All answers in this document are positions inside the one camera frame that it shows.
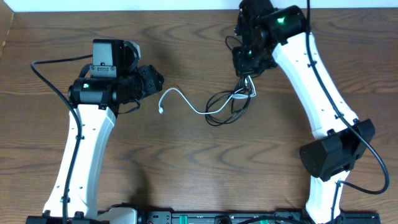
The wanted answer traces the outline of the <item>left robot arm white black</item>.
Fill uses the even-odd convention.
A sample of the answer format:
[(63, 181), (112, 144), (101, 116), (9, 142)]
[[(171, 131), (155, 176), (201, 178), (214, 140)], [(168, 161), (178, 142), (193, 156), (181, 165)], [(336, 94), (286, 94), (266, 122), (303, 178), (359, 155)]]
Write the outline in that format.
[(98, 216), (97, 191), (108, 138), (128, 103), (162, 90), (163, 76), (152, 65), (139, 65), (139, 46), (128, 40), (95, 39), (92, 63), (85, 65), (64, 98), (70, 110), (67, 143), (44, 213), (63, 220), (79, 214)]

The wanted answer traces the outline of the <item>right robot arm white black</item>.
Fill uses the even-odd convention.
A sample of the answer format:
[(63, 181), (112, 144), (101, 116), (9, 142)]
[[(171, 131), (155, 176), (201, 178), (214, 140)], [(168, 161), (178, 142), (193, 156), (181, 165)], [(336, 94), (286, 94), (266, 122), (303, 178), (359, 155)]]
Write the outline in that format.
[(300, 159), (311, 177), (305, 211), (312, 223), (342, 220), (339, 203), (344, 181), (373, 138), (370, 120), (360, 121), (345, 103), (317, 50), (308, 22), (297, 6), (278, 9), (270, 1), (242, 1), (233, 49), (239, 77), (281, 68), (310, 123), (314, 142), (302, 146)]

